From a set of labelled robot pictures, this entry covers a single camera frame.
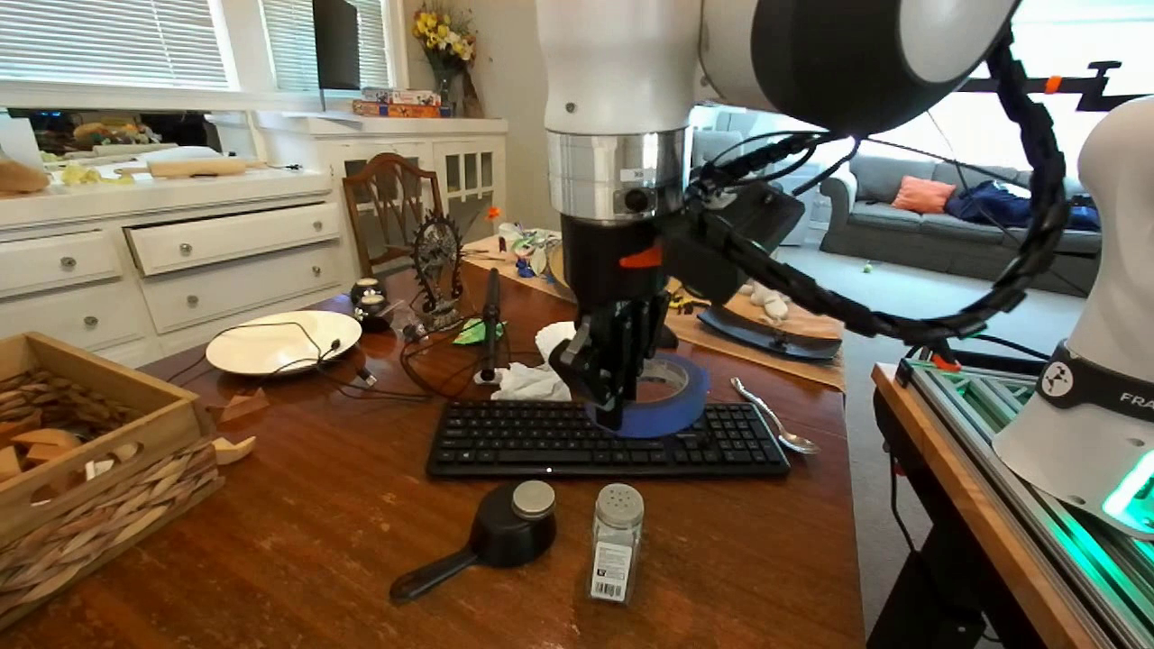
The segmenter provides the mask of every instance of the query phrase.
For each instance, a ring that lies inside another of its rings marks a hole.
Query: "cabinet drawer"
[[[220,221],[131,228],[131,247],[143,278],[188,268],[227,264],[242,256],[334,242],[334,204],[302,204],[277,211],[238,211]]]
[[[105,232],[0,242],[0,298],[120,278]]]
[[[48,331],[83,348],[110,348],[151,336],[134,283],[110,280],[0,301],[0,336]]]
[[[157,331],[177,331],[339,283],[339,244],[313,244],[143,283]]]

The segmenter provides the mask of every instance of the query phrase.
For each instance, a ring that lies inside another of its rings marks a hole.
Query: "black keyboard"
[[[617,435],[581,405],[449,399],[425,473],[435,480],[748,480],[789,467],[780,438],[752,405],[712,405],[676,435]]]

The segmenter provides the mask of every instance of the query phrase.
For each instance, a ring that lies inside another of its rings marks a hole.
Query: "white bottle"
[[[629,483],[606,483],[590,519],[590,599],[629,602],[630,572],[642,550],[642,528],[646,497]]]

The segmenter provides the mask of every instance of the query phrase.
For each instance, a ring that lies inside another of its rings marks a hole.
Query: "wooden table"
[[[939,580],[949,584],[943,594],[981,609],[1005,645],[1113,645],[921,389],[889,363],[874,370],[874,383],[880,432],[934,519],[925,564],[939,554],[951,563],[949,580]],[[921,602],[903,599],[903,588],[921,591],[903,576],[874,635],[907,635],[911,615],[925,629],[934,626]]]
[[[482,272],[464,269],[464,314]],[[505,283],[514,356],[538,363],[534,331],[572,318],[557,296]],[[390,361],[379,387],[413,389],[393,336],[362,348]],[[227,465],[223,490],[0,635],[0,645],[861,645],[844,391],[683,346],[734,399],[728,376],[761,389],[789,430],[824,442],[788,480],[635,480],[646,539],[635,594],[590,602],[589,538],[599,480],[557,480],[559,538],[523,568],[474,564],[413,605],[393,576],[464,545],[490,480],[425,480],[440,399],[354,399],[320,376],[230,379],[199,348],[151,370],[208,407],[265,389],[270,407],[227,435],[256,455]],[[475,348],[425,342],[414,366],[464,389]]]

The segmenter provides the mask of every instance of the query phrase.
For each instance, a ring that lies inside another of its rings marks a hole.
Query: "couch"
[[[951,189],[1028,186],[1028,173],[1005,167],[960,169],[939,157],[859,155],[851,167],[824,180],[824,195],[830,198],[830,232],[824,247],[984,280],[1000,278],[1016,256],[1026,228],[960,221],[949,211],[951,201],[934,204],[929,211],[897,210],[893,198],[907,189],[907,176],[929,180],[939,186],[946,182]],[[1077,180],[1069,180],[1069,195],[1077,198],[1077,204],[1094,204]],[[1064,232],[1062,253],[1048,269],[1034,278],[1034,287],[1085,296],[1098,278],[1098,258],[1101,232]]]

